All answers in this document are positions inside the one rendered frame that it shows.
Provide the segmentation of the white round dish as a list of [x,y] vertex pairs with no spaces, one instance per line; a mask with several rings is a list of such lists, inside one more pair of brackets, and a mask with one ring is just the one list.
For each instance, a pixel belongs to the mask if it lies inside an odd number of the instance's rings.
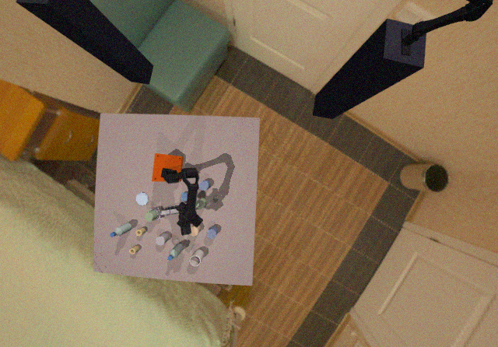
[[136,196],[136,201],[138,202],[139,205],[145,205],[146,203],[149,202],[148,195],[146,193],[139,193]]

